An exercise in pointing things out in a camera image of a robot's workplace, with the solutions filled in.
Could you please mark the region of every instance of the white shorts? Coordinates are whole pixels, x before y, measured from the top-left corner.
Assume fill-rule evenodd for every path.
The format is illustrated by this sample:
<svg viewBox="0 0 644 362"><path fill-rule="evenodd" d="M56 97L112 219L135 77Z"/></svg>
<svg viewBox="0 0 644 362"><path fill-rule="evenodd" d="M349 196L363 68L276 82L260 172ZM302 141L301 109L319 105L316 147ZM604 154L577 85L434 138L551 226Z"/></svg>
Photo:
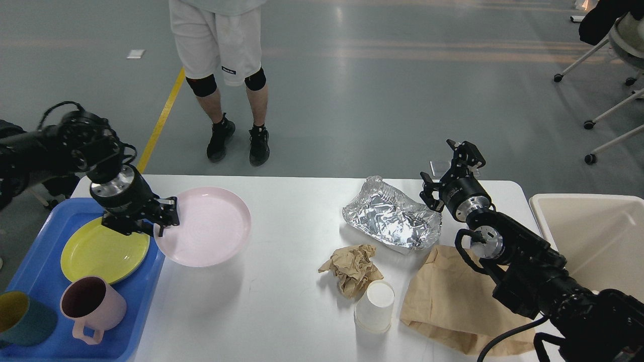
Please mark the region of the white shorts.
<svg viewBox="0 0 644 362"><path fill-rule="evenodd" d="M229 86L261 68L260 8L237 16L201 10L180 0L169 0L170 23L185 76L206 78L223 71Z"/></svg>

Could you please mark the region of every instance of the brown paper bag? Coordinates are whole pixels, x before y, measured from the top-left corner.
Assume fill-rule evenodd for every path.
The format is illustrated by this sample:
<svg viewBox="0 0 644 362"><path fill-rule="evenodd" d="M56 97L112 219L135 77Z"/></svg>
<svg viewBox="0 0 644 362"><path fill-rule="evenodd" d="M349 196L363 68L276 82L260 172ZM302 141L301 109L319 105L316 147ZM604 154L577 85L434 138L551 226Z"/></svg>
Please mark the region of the brown paper bag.
<svg viewBox="0 0 644 362"><path fill-rule="evenodd" d="M478 258L469 250L472 260ZM489 276L471 270L455 247L435 245L412 279L401 321L421 334L465 354L478 354L499 334L530 319L510 312L492 298ZM507 338L490 356L509 356L534 349L534 330Z"/></svg>

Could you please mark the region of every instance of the teal cup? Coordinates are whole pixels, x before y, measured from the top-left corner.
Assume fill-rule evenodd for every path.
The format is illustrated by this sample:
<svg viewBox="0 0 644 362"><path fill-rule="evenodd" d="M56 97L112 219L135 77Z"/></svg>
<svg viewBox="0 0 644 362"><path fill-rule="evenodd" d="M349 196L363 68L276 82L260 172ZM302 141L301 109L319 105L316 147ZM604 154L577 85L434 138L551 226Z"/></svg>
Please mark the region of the teal cup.
<svg viewBox="0 0 644 362"><path fill-rule="evenodd" d="M0 294L0 348L37 345L52 334L57 320L53 309L23 292Z"/></svg>

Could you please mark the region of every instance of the white bin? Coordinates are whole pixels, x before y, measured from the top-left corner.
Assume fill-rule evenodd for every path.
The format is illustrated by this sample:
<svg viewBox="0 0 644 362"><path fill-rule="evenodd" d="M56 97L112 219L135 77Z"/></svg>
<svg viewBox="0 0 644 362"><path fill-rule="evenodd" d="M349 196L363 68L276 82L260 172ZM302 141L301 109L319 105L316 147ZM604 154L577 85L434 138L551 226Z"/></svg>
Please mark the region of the white bin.
<svg viewBox="0 0 644 362"><path fill-rule="evenodd" d="M530 198L544 238L590 290L644 301L644 200L635 196L538 194Z"/></svg>

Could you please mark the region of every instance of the foil container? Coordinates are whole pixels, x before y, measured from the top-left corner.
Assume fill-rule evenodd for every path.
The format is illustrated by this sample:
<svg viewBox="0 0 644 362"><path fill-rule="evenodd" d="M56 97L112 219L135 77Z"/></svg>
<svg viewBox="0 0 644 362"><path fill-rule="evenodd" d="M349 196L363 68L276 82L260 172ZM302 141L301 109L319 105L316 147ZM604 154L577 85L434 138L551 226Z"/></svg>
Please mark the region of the foil container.
<svg viewBox="0 0 644 362"><path fill-rule="evenodd" d="M366 179L360 193L342 208L345 221L403 254L432 247L441 215L418 203L380 176Z"/></svg>

